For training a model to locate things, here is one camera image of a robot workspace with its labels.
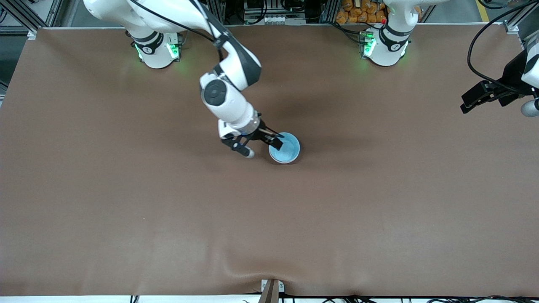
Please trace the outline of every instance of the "floor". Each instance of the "floor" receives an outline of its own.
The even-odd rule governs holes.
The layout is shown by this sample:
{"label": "floor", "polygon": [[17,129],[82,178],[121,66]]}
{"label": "floor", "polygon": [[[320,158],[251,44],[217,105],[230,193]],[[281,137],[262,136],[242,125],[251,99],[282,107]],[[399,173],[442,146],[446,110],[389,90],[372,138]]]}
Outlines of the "floor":
{"label": "floor", "polygon": [[[36,11],[42,18],[46,18],[48,9],[52,0],[39,0],[36,4],[31,4],[29,0],[24,0],[28,6]],[[84,7],[82,0],[69,1],[69,12],[65,14],[62,24],[68,27],[118,27],[118,24],[104,22],[94,18]],[[482,22],[493,19],[505,10],[486,10],[486,16],[481,16],[476,0],[451,0],[437,5],[436,9],[429,17],[429,23],[470,23]],[[527,29],[524,37],[535,32],[539,28],[539,10],[526,20]],[[16,26],[17,21],[6,16],[3,22],[0,22],[0,36],[2,27]],[[0,37],[0,80],[9,83],[11,75],[16,66],[16,62],[22,51],[25,37]]]}

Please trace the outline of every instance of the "black cable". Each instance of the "black cable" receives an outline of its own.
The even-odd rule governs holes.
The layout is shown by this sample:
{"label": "black cable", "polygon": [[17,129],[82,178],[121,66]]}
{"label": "black cable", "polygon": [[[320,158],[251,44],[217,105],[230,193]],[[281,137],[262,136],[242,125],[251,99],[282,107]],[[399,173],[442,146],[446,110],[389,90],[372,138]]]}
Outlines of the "black cable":
{"label": "black cable", "polygon": [[500,9],[503,9],[503,6],[490,6],[488,4],[486,4],[485,2],[483,2],[483,0],[477,0],[479,2],[479,4],[481,4],[482,6],[488,8],[488,9],[491,9],[491,10],[500,10]]}
{"label": "black cable", "polygon": [[354,297],[356,298],[356,301],[358,299],[361,300],[361,303],[377,303],[377,302],[371,300],[373,297],[362,297],[362,296],[359,296],[359,295],[355,295]]}
{"label": "black cable", "polygon": [[300,12],[300,11],[305,10],[305,2],[299,7],[291,7],[291,6],[288,6],[287,0],[281,0],[281,6],[282,8],[284,8],[285,10],[289,12]]}
{"label": "black cable", "polygon": [[471,62],[471,58],[472,58],[472,50],[473,50],[473,46],[475,45],[475,42],[477,41],[477,39],[479,38],[479,36],[489,27],[491,26],[494,22],[500,20],[501,18],[507,16],[508,14],[512,13],[512,12],[515,12],[521,8],[525,8],[529,5],[532,5],[532,4],[535,4],[535,3],[539,3],[539,0],[534,0],[534,1],[531,1],[531,2],[528,2],[528,3],[524,3],[524,4],[521,4],[513,9],[510,9],[502,14],[500,14],[499,16],[497,16],[496,18],[492,19],[489,23],[487,23],[485,26],[483,26],[483,28],[481,30],[479,30],[479,32],[475,35],[475,37],[472,39],[472,42],[470,43],[470,47],[468,48],[468,57],[467,57],[467,62],[468,62],[468,67],[469,69],[476,75],[480,76],[481,78],[485,79],[485,80],[488,80],[492,83],[494,83],[495,85],[498,85],[500,87],[503,87],[505,89],[507,89],[508,91],[510,92],[513,92],[513,93],[516,93],[516,94],[523,94],[523,95],[526,95],[526,93],[522,93],[520,92],[519,90],[517,90],[516,88],[514,87],[510,87],[510,86],[507,86],[503,83],[500,83],[490,77],[487,77],[486,75],[480,73],[479,71],[477,71],[473,66],[472,66],[472,62]]}
{"label": "black cable", "polygon": [[359,40],[356,40],[354,39],[353,37],[349,36],[348,34],[355,34],[355,35],[359,35],[359,32],[355,32],[355,31],[351,31],[351,30],[347,30],[347,29],[344,29],[342,26],[338,25],[337,23],[334,23],[334,22],[331,22],[331,21],[323,21],[321,22],[322,24],[331,24],[333,27],[335,27],[336,29],[339,29],[340,31],[342,31],[344,33],[344,35],[350,39],[352,42],[356,43],[356,44],[359,44],[360,41]]}
{"label": "black cable", "polygon": [[260,8],[260,17],[255,22],[247,22],[247,25],[253,25],[256,24],[262,20],[264,20],[264,17],[266,17],[266,14],[268,12],[268,4],[266,3],[266,0],[262,1],[262,8]]}
{"label": "black cable", "polygon": [[234,13],[236,14],[236,17],[238,17],[238,19],[241,21],[242,24],[245,24],[245,20],[239,15],[239,12],[241,11],[241,1],[240,0],[236,0],[235,2],[236,4],[236,7],[234,9]]}
{"label": "black cable", "polygon": [[376,30],[381,30],[382,28],[377,28],[375,27],[374,25],[370,24],[370,23],[367,23],[367,22],[357,22],[357,23],[361,23],[361,24],[365,24],[367,25],[368,27],[372,28],[372,29],[376,29]]}
{"label": "black cable", "polygon": [[195,29],[192,29],[192,28],[190,28],[190,27],[187,27],[187,26],[185,26],[185,25],[182,25],[182,24],[180,24],[180,23],[178,23],[178,22],[176,22],[176,21],[174,21],[174,20],[171,20],[171,19],[165,17],[165,16],[162,16],[162,15],[160,15],[159,13],[156,13],[155,11],[153,11],[153,10],[147,8],[146,6],[140,4],[140,3],[137,2],[136,0],[129,0],[129,1],[131,1],[133,4],[135,4],[135,5],[138,6],[139,8],[141,8],[141,9],[147,11],[148,13],[150,13],[150,14],[156,16],[156,17],[159,17],[159,18],[161,18],[161,19],[163,19],[163,20],[165,20],[165,21],[168,21],[168,22],[170,22],[170,23],[172,23],[172,24],[175,24],[175,25],[177,25],[177,26],[179,26],[179,27],[182,27],[182,28],[184,28],[184,29],[186,29],[186,30],[188,30],[188,31],[192,31],[192,32],[195,33],[195,34],[201,35],[202,37],[204,37],[205,39],[211,41],[212,43],[214,42],[214,39],[208,37],[207,35],[205,35],[205,34],[199,32],[199,31],[197,31],[197,30],[195,30]]}
{"label": "black cable", "polygon": [[[165,16],[162,16],[162,15],[160,15],[159,13],[156,13],[155,11],[153,11],[153,10],[147,8],[146,6],[140,4],[140,3],[137,2],[136,0],[129,0],[129,1],[131,1],[132,3],[134,3],[135,5],[137,5],[139,8],[141,8],[141,9],[147,11],[148,13],[150,13],[150,14],[156,16],[156,17],[159,17],[159,18],[161,18],[161,19],[163,19],[163,20],[165,20],[165,21],[168,21],[168,22],[170,22],[170,23],[172,23],[172,24],[175,24],[175,25],[177,25],[177,26],[179,26],[179,27],[182,27],[182,28],[184,28],[184,29],[186,29],[186,30],[188,30],[188,31],[192,31],[193,33],[195,33],[195,34],[197,34],[197,35],[200,35],[200,36],[204,37],[205,39],[211,41],[212,43],[215,42],[215,37],[212,39],[212,38],[208,37],[207,35],[205,35],[205,34],[199,32],[199,31],[197,31],[197,30],[195,30],[195,29],[192,29],[192,28],[187,27],[187,26],[185,26],[185,25],[183,25],[183,24],[180,24],[180,23],[178,23],[178,22],[176,22],[176,21],[174,21],[174,20],[171,20],[171,19],[169,19],[169,18],[167,18],[167,17],[165,17]],[[221,51],[221,49],[217,49],[217,53],[219,54],[219,62],[223,61],[223,52]]]}
{"label": "black cable", "polygon": [[470,300],[469,298],[456,298],[456,299],[447,299],[447,300],[443,300],[443,299],[431,299],[429,300],[427,303],[434,303],[434,302],[440,302],[440,303],[478,303],[478,302],[481,302],[481,301],[484,301],[484,300],[505,300],[505,301],[512,301],[512,302],[515,302],[515,303],[530,303],[530,301],[525,301],[525,300],[521,300],[519,298],[516,298],[516,297],[504,297],[504,296],[501,296],[501,295],[491,295],[491,296],[488,296],[488,297],[484,297],[484,298],[478,298],[478,299],[474,299],[474,300]]}

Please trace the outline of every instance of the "wire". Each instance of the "wire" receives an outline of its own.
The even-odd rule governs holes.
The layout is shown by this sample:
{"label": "wire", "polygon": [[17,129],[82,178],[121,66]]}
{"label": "wire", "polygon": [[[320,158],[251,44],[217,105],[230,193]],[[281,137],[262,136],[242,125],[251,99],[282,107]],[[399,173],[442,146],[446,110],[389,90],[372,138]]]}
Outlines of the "wire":
{"label": "wire", "polygon": [[470,300],[469,298],[456,298],[456,299],[431,299],[427,303],[434,303],[434,302],[440,302],[440,303],[478,303],[484,300],[505,300],[505,301],[512,301],[515,303],[531,303],[529,299],[521,299],[517,297],[504,297],[501,295],[491,295],[484,298],[478,298],[474,300]]}
{"label": "wire", "polygon": [[491,9],[491,10],[500,10],[500,9],[503,9],[504,6],[490,6],[488,4],[486,4],[485,2],[483,2],[483,0],[477,0],[479,2],[479,4],[481,4],[482,6],[488,8],[488,9]]}
{"label": "wire", "polygon": [[487,23],[485,26],[483,26],[483,28],[481,30],[479,30],[479,32],[477,32],[477,34],[475,35],[475,37],[472,39],[472,42],[470,43],[470,47],[468,48],[468,57],[467,57],[467,63],[468,63],[468,67],[469,69],[476,75],[480,76],[481,78],[485,79],[485,80],[488,80],[492,83],[494,83],[495,85],[498,85],[500,87],[503,87],[505,89],[507,89],[508,91],[510,92],[513,92],[513,93],[516,93],[516,94],[524,94],[526,95],[526,93],[522,93],[520,92],[519,90],[517,90],[516,88],[514,87],[511,87],[511,86],[507,86],[503,83],[500,83],[490,77],[487,77],[486,75],[480,73],[479,71],[477,71],[473,66],[472,66],[472,62],[471,62],[471,58],[472,58],[472,51],[473,51],[473,46],[475,45],[475,42],[477,41],[477,39],[479,38],[479,36],[489,27],[491,26],[494,22],[500,20],[501,18],[507,16],[508,14],[512,13],[512,12],[515,12],[521,8],[525,8],[529,5],[532,5],[532,4],[535,4],[535,3],[539,3],[539,0],[534,0],[534,1],[531,1],[531,2],[528,2],[528,3],[524,3],[524,4],[521,4],[513,9],[510,9],[502,14],[500,14],[499,16],[497,16],[496,18],[492,19],[489,23]]}
{"label": "wire", "polygon": [[369,23],[367,23],[367,22],[358,22],[358,23],[360,23],[360,24],[365,24],[366,26],[368,26],[368,27],[370,27],[370,28],[372,28],[372,29],[376,29],[376,30],[381,30],[381,29],[382,29],[381,27],[380,27],[380,28],[375,27],[374,25],[369,24]]}
{"label": "wire", "polygon": [[0,23],[4,22],[7,16],[8,16],[8,12],[5,11],[3,8],[0,8]]}
{"label": "wire", "polygon": [[339,29],[340,31],[342,31],[342,32],[344,33],[344,35],[345,35],[348,39],[350,39],[352,42],[358,43],[358,44],[360,43],[359,40],[356,40],[356,39],[354,39],[353,37],[351,37],[351,36],[348,35],[348,34],[359,35],[360,32],[355,32],[355,31],[347,30],[347,29],[343,28],[342,26],[338,25],[337,23],[331,22],[331,21],[323,21],[323,22],[321,22],[321,23],[322,23],[322,24],[331,24],[333,27],[335,27],[335,28]]}
{"label": "wire", "polygon": [[172,23],[172,24],[175,24],[175,25],[177,25],[177,26],[179,26],[179,27],[182,27],[182,28],[184,28],[184,29],[186,29],[186,30],[188,30],[188,31],[192,31],[193,33],[195,33],[195,34],[197,34],[197,35],[201,35],[202,37],[204,37],[205,39],[211,41],[212,43],[214,42],[214,39],[208,37],[207,35],[205,35],[205,34],[199,32],[199,31],[197,31],[197,30],[195,30],[195,29],[192,29],[192,28],[190,28],[190,27],[187,27],[187,26],[185,26],[185,25],[183,25],[183,24],[180,24],[180,23],[178,23],[178,22],[176,22],[176,21],[174,21],[174,20],[171,20],[171,19],[169,19],[169,18],[167,18],[167,17],[165,17],[165,16],[162,16],[162,15],[160,15],[159,13],[156,13],[155,11],[153,11],[153,10],[147,8],[146,6],[140,4],[140,3],[137,2],[136,0],[129,0],[129,1],[132,2],[133,4],[135,4],[136,6],[138,6],[139,8],[141,8],[141,9],[147,11],[148,13],[150,13],[150,14],[156,16],[156,17],[159,17],[159,18],[161,18],[161,19],[163,19],[163,20],[165,20],[165,21],[168,21],[168,22],[170,22],[170,23]]}
{"label": "wire", "polygon": [[281,0],[281,6],[282,8],[284,8],[285,10],[289,12],[300,12],[300,11],[305,10],[305,2],[303,2],[301,6],[291,7],[291,6],[288,6],[287,0]]}
{"label": "wire", "polygon": [[240,2],[240,0],[236,0],[236,17],[238,17],[238,19],[241,21],[242,24],[245,24],[245,25],[254,25],[260,21],[262,21],[264,19],[264,17],[266,17],[266,14],[268,12],[268,4],[266,3],[266,0],[261,0],[262,4],[260,6],[260,16],[258,17],[258,19],[255,21],[255,22],[248,22],[248,21],[245,21],[245,19],[243,19],[240,14],[239,14],[239,11],[241,11],[241,9],[238,9],[238,7],[240,7],[238,5],[238,3]]}
{"label": "wire", "polygon": [[[159,18],[161,18],[161,19],[163,19],[163,20],[165,20],[165,21],[168,21],[168,22],[170,22],[170,23],[172,23],[172,24],[175,24],[175,25],[177,25],[177,26],[179,26],[179,27],[182,27],[182,28],[184,28],[184,29],[186,29],[186,30],[188,30],[188,31],[192,31],[193,33],[195,33],[195,34],[197,34],[197,35],[200,35],[200,36],[204,37],[205,39],[211,41],[212,43],[215,42],[215,37],[212,39],[212,38],[208,37],[207,35],[205,35],[205,34],[199,32],[199,31],[197,31],[197,30],[195,30],[195,29],[192,29],[192,28],[187,27],[187,26],[185,26],[185,25],[183,25],[183,24],[180,24],[180,23],[178,23],[178,22],[176,22],[176,21],[174,21],[174,20],[171,20],[171,19],[169,19],[169,18],[167,18],[167,17],[165,17],[165,16],[163,16],[163,15],[160,15],[159,13],[156,13],[155,11],[153,11],[153,10],[147,8],[146,6],[140,4],[140,3],[137,2],[136,0],[129,0],[129,1],[131,1],[132,3],[134,3],[134,4],[135,4],[136,6],[138,6],[139,8],[141,8],[141,9],[147,11],[148,13],[150,13],[150,14],[156,16],[156,17],[159,17]],[[221,49],[217,49],[217,53],[219,54],[219,62],[223,61],[223,52],[221,51]]]}
{"label": "wire", "polygon": [[187,31],[187,32],[185,32],[185,35],[183,35],[182,46],[185,44],[185,42],[187,42],[187,34],[188,34],[188,33],[189,33],[189,32]]}

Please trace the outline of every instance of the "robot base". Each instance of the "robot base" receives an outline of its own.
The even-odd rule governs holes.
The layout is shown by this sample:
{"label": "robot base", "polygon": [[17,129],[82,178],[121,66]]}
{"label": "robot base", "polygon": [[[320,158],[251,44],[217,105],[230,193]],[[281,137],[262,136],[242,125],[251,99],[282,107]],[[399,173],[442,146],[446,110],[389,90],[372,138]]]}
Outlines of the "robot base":
{"label": "robot base", "polygon": [[384,45],[379,38],[379,30],[371,29],[367,31],[367,37],[365,38],[366,44],[361,46],[363,56],[369,58],[374,64],[380,66],[391,66],[399,61],[404,56],[408,42],[404,46],[398,46],[396,51],[390,51],[386,45]]}
{"label": "robot base", "polygon": [[153,54],[145,53],[144,47],[140,49],[136,44],[134,47],[139,53],[141,62],[146,63],[150,68],[160,69],[169,66],[174,61],[179,61],[182,41],[182,36],[178,33],[165,33],[163,42]]}

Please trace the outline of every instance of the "metal frame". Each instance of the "metal frame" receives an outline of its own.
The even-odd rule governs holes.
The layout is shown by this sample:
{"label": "metal frame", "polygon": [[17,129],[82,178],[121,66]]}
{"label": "metal frame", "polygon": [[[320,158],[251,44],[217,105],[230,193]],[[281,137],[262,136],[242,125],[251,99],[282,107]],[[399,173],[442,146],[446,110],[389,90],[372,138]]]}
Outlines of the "metal frame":
{"label": "metal frame", "polygon": [[520,11],[517,11],[509,20],[503,21],[503,26],[505,26],[506,33],[510,35],[516,35],[519,33],[519,24],[533,12],[539,3],[534,3],[530,6],[522,8]]}
{"label": "metal frame", "polygon": [[279,303],[279,288],[281,284],[282,282],[278,280],[269,280],[266,284],[263,284],[262,295],[260,295],[258,303]]}
{"label": "metal frame", "polygon": [[225,22],[226,14],[226,2],[221,0],[208,0],[208,7],[210,12],[219,20],[219,22]]}
{"label": "metal frame", "polygon": [[330,21],[335,22],[335,17],[337,16],[337,12],[341,8],[341,1],[339,0],[328,0],[326,2],[322,14],[320,15],[320,22],[323,21]]}
{"label": "metal frame", "polygon": [[2,36],[19,36],[31,32],[36,34],[42,27],[54,26],[58,18],[58,11],[64,0],[53,0],[49,14],[45,21],[34,12],[22,0],[0,0],[0,5],[15,19],[21,26],[0,26]]}
{"label": "metal frame", "polygon": [[[15,20],[26,28],[23,32],[30,31],[35,34],[37,33],[38,28],[46,26],[45,22],[21,0],[0,0],[0,5],[2,5]],[[10,34],[21,33],[22,29],[19,26],[14,27],[14,29],[3,29],[2,32]]]}
{"label": "metal frame", "polygon": [[432,15],[432,12],[434,12],[436,8],[436,5],[429,5],[427,9],[423,12],[423,18],[421,19],[421,23],[426,23],[429,17]]}
{"label": "metal frame", "polygon": [[[281,0],[263,0],[265,2],[265,18],[256,25],[302,25],[305,24],[305,9],[290,11],[281,5]],[[261,8],[249,8],[244,1],[244,19],[254,22],[260,16]]]}
{"label": "metal frame", "polygon": [[8,84],[5,83],[3,80],[0,80],[0,88],[3,89],[4,91],[7,91],[8,90]]}

